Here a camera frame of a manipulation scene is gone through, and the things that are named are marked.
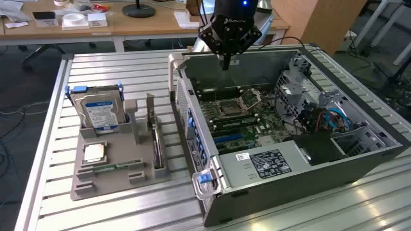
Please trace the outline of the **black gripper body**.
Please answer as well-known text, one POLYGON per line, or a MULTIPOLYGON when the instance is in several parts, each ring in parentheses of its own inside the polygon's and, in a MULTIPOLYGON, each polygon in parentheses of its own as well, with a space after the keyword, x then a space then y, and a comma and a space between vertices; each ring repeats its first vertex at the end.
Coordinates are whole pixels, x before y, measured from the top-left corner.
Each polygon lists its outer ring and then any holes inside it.
POLYGON ((256 0, 217 0, 214 1, 212 27, 222 41, 222 51, 225 55, 226 33, 241 27, 249 30, 254 26, 256 0))

